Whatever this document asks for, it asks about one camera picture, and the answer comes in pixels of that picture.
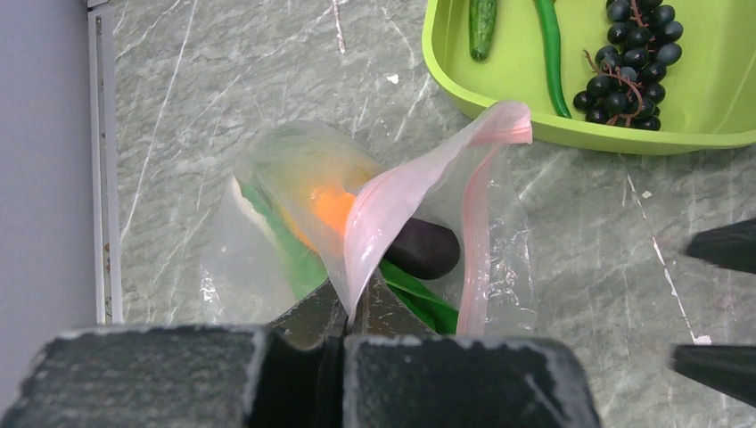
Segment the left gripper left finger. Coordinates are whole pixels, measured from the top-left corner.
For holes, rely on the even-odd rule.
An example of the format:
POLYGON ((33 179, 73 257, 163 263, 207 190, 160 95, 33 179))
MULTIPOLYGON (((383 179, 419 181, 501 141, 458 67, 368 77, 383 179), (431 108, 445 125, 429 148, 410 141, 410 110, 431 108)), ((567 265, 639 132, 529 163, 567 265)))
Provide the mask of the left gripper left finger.
POLYGON ((266 325, 125 325, 60 333, 33 358, 4 427, 311 427, 330 284, 266 325))

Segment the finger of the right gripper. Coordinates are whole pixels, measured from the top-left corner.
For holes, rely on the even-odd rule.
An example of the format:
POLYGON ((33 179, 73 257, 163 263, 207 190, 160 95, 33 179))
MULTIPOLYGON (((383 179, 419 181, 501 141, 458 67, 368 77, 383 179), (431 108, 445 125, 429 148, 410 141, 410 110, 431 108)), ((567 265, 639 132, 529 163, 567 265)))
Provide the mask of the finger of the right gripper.
POLYGON ((755 407, 754 345, 675 345, 670 369, 755 407))
POLYGON ((688 257, 719 268, 755 273, 755 219, 695 234, 684 249, 688 257))

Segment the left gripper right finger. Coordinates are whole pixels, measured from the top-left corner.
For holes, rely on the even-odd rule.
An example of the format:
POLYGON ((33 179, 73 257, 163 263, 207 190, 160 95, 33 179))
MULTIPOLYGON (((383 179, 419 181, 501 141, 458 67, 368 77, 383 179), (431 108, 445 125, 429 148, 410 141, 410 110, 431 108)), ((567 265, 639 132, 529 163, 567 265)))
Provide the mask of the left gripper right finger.
POLYGON ((537 336, 349 334, 346 427, 599 427, 583 366, 537 336))

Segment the purple toy eggplant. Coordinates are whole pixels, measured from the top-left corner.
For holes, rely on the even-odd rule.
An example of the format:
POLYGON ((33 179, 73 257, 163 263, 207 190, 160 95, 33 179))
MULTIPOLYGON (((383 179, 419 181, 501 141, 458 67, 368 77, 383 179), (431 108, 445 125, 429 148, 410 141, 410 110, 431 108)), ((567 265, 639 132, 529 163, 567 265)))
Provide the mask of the purple toy eggplant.
POLYGON ((461 246, 451 229, 410 218, 390 244, 384 258, 415 278, 437 280, 449 274, 459 263, 461 246))

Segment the clear zip top bag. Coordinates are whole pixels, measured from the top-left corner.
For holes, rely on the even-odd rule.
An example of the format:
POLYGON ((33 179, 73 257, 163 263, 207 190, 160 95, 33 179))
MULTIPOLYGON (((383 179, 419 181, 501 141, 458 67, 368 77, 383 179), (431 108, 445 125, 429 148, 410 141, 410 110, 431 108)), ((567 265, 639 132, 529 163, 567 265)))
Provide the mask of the clear zip top bag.
MULTIPOLYGON (((278 204, 291 212, 324 263, 323 284, 331 285, 350 317, 366 314, 369 293, 385 287, 423 328, 434 332, 390 291, 379 271, 401 228, 419 218, 451 229, 460 242, 456 267, 440 279, 424 281, 457 309, 453 333, 531 333, 537 303, 530 224, 505 155, 532 139, 529 108, 497 102, 438 147, 388 168, 345 133, 319 121, 293 120, 257 136, 234 163, 226 187, 236 178, 256 188, 276 214, 278 204), (357 196, 343 238, 304 210, 309 192, 323 185, 357 196)), ((226 188, 201 255, 201 313, 213 324, 264 324, 270 321, 260 321, 252 307, 233 301, 226 289, 226 263, 218 255, 226 236, 218 223, 225 194, 226 188)))

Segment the yellow green toy mango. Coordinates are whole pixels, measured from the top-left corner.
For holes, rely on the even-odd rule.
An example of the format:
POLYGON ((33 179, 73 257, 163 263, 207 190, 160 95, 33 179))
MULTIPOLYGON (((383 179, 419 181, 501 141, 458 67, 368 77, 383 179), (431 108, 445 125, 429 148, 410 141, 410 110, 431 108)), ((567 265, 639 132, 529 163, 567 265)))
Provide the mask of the yellow green toy mango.
MULTIPOLYGON (((356 198, 356 195, 348 193, 337 185, 317 186, 309 192, 304 210, 306 213, 313 214, 316 220, 343 238, 349 213, 356 198)), ((280 204, 276 208, 281 220, 293 235, 314 251, 316 247, 300 229, 298 221, 293 218, 291 212, 280 204)))

